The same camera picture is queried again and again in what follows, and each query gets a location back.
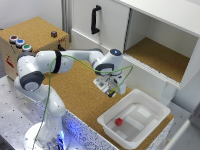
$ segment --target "brown cork board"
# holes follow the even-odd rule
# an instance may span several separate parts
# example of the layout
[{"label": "brown cork board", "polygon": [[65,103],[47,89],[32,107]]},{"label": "brown cork board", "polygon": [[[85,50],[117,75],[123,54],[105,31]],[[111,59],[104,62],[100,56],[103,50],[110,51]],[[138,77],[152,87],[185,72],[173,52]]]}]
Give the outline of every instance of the brown cork board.
[{"label": "brown cork board", "polygon": [[[51,31],[57,32],[57,37],[51,37]],[[33,51],[58,41],[68,34],[40,17],[35,17],[12,27],[0,31],[0,37],[9,42],[12,35],[24,39],[26,44],[32,46]]]},{"label": "brown cork board", "polygon": [[[45,76],[46,78],[43,83],[48,84],[48,74]],[[103,127],[97,122],[97,118],[121,100],[131,89],[127,88],[124,95],[117,94],[114,98],[109,98],[93,84],[93,80],[96,77],[92,70],[75,61],[69,72],[52,74],[51,86],[59,94],[69,111],[120,150],[123,150],[124,148],[119,146],[104,133]],[[137,150],[145,150],[172,119],[173,115],[169,115]]]},{"label": "brown cork board", "polygon": [[144,38],[125,53],[178,82],[181,82],[190,60],[149,38]]}]

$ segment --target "plastic tub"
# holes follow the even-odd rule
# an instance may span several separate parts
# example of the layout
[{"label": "plastic tub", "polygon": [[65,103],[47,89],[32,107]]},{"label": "plastic tub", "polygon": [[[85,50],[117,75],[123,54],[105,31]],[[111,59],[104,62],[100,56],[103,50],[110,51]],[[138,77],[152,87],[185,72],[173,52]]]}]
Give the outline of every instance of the plastic tub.
[{"label": "plastic tub", "polygon": [[[169,108],[135,89],[97,121],[119,145],[126,149],[136,149],[169,113]],[[120,126],[115,124],[117,118],[123,120]]]}]

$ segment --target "black handle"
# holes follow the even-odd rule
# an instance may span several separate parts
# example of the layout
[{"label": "black handle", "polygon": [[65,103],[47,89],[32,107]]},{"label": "black handle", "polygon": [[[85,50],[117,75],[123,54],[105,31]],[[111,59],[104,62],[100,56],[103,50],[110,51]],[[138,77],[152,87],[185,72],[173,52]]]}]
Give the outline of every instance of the black handle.
[{"label": "black handle", "polygon": [[92,34],[98,33],[100,30],[96,28],[96,12],[101,10],[101,7],[96,5],[96,8],[92,10],[92,25],[91,25],[91,31]]}]

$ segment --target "brown box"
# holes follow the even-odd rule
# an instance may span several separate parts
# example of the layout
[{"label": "brown box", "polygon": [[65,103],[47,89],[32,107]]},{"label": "brown box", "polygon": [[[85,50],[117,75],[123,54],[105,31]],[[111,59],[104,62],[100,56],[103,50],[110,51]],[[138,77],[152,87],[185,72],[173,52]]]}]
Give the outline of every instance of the brown box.
[{"label": "brown box", "polygon": [[[51,32],[56,31],[57,37],[51,37]],[[11,78],[17,77],[17,58],[22,52],[15,45],[9,43],[9,38],[17,35],[32,46],[33,53],[41,50],[57,50],[58,44],[69,49],[69,35],[40,17],[32,18],[5,30],[0,31],[0,51],[6,74]]]}]

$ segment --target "green cable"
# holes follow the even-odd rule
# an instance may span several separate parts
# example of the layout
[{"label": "green cable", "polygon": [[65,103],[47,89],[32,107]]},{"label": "green cable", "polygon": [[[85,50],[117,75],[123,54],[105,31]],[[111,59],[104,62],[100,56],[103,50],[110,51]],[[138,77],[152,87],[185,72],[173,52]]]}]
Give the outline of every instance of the green cable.
[{"label": "green cable", "polygon": [[[99,71],[99,70],[93,69],[92,67],[88,66],[86,63],[82,62],[81,60],[79,60],[79,59],[76,58],[76,57],[73,57],[73,56],[70,56],[70,55],[62,55],[62,56],[73,58],[73,59],[77,60],[78,62],[82,63],[82,64],[83,64],[84,66],[86,66],[87,68],[89,68],[89,69],[91,69],[91,70],[93,70],[93,71],[95,71],[95,72],[99,72],[99,73],[114,73],[114,72],[122,71],[122,70],[127,69],[127,68],[131,68],[130,71],[128,72],[128,74],[126,75],[126,77],[124,78],[124,80],[117,86],[117,88],[119,88],[119,87],[124,83],[124,81],[126,80],[126,78],[129,76],[129,74],[130,74],[131,71],[133,70],[133,66],[127,66],[127,67],[124,67],[124,68],[121,68],[121,69],[118,69],[118,70],[114,70],[114,71],[110,71],[110,72],[103,72],[103,71]],[[44,114],[43,114],[43,117],[42,117],[42,123],[41,123],[40,128],[39,128],[39,130],[38,130],[38,133],[37,133],[37,135],[36,135],[36,137],[35,137],[35,139],[34,139],[34,143],[33,143],[32,150],[34,149],[36,139],[37,139],[37,137],[38,137],[38,134],[39,134],[40,129],[41,129],[41,127],[42,127],[42,124],[43,124],[43,122],[44,122],[44,117],[45,117],[45,115],[46,115],[47,105],[48,105],[48,103],[49,103],[50,87],[51,87],[51,86],[50,86],[50,81],[51,81],[51,69],[52,69],[53,63],[54,63],[54,61],[56,60],[56,58],[54,58],[53,61],[51,62],[51,66],[50,66],[50,70],[49,70],[49,88],[48,88],[47,102],[46,102]]]}]

